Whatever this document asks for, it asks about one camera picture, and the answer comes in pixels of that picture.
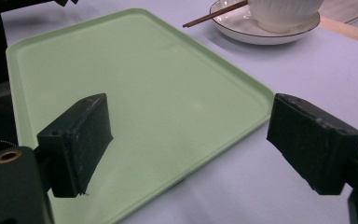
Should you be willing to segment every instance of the ceramic bowl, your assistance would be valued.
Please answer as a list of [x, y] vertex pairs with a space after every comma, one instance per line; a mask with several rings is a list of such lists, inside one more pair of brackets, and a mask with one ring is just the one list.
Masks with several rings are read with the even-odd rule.
[[249, 0], [249, 9], [260, 28], [284, 33], [310, 20], [324, 0]]
[[[219, 0], [211, 6], [210, 13], [234, 5], [239, 1]], [[214, 26], [220, 32], [240, 42], [256, 45], [280, 45], [303, 38], [318, 26], [321, 18], [319, 13], [316, 13], [309, 21], [279, 34], [261, 29], [252, 17], [248, 6], [215, 17], [213, 21]]]

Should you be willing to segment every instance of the white table surface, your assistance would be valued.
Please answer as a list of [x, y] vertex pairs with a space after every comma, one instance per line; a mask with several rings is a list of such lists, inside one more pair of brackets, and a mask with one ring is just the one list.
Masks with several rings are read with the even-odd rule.
[[[209, 12], [214, 0], [80, 0], [2, 15], [9, 45], [120, 10], [141, 7], [198, 40], [276, 92], [303, 98], [358, 129], [358, 42], [316, 28], [281, 46], [232, 40], [212, 21], [182, 24]], [[268, 125], [246, 137], [122, 223], [349, 223], [346, 187], [319, 196], [266, 140]]]

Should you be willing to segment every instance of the plastic tray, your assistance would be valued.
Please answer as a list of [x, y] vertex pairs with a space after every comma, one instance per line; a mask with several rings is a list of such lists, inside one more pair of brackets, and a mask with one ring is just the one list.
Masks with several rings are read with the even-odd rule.
[[77, 100], [105, 92], [115, 139], [88, 195], [56, 199], [57, 223], [112, 223], [199, 169], [269, 118], [273, 92], [143, 9], [7, 50], [21, 145]]

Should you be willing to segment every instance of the chopstick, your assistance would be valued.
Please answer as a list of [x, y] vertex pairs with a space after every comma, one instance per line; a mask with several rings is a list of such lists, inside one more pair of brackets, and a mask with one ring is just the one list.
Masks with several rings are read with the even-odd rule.
[[183, 27], [185, 28], [185, 27], [190, 27], [190, 26], [193, 26], [193, 25], [197, 25], [197, 24], [202, 23], [204, 21], [210, 20], [210, 19], [212, 19], [212, 18], [214, 18], [216, 16], [220, 16], [222, 14], [225, 14], [225, 13], [229, 12], [229, 11], [232, 11], [232, 10], [237, 9], [239, 7], [244, 7], [246, 5], [248, 5], [248, 0], [241, 1], [239, 3], [236, 3], [236, 4], [232, 5], [232, 6], [222, 8], [220, 10], [215, 11], [214, 13], [211, 13], [209, 15], [203, 16], [203, 17], [201, 17], [199, 19], [196, 19], [194, 21], [186, 23], [186, 24], [183, 25]]

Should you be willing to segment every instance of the black mount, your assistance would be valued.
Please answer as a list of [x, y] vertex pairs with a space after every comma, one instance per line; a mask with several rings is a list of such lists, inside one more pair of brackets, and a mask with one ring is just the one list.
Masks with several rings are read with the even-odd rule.
[[78, 101], [37, 135], [39, 147], [0, 150], [0, 223], [54, 223], [48, 201], [86, 193], [113, 137], [105, 94]]
[[267, 139], [320, 195], [348, 183], [351, 224], [358, 224], [358, 130], [295, 96], [276, 94]]

